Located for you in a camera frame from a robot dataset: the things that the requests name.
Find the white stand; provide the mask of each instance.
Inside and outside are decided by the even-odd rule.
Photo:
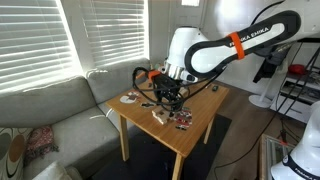
[[[262,108],[269,108],[272,104],[272,101],[268,98],[265,98],[267,91],[269,89],[269,86],[271,84],[273,78],[271,78],[267,84],[266,89],[263,91],[263,93],[261,94],[261,96],[259,95],[251,95],[249,96],[249,101],[258,106],[258,107],[262,107]]]

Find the white robot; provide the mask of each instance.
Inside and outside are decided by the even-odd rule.
[[[247,54],[319,33],[319,8],[320,0],[287,0],[263,21],[217,41],[209,41],[197,28],[177,29],[169,57],[161,69],[162,76],[156,81],[158,87],[170,90],[158,95],[174,99],[177,92],[171,91],[174,82],[168,86],[170,79],[197,82],[214,77],[221,74],[227,64]],[[320,179],[320,103],[314,104],[312,111],[301,142],[283,162],[272,167],[274,179]]]

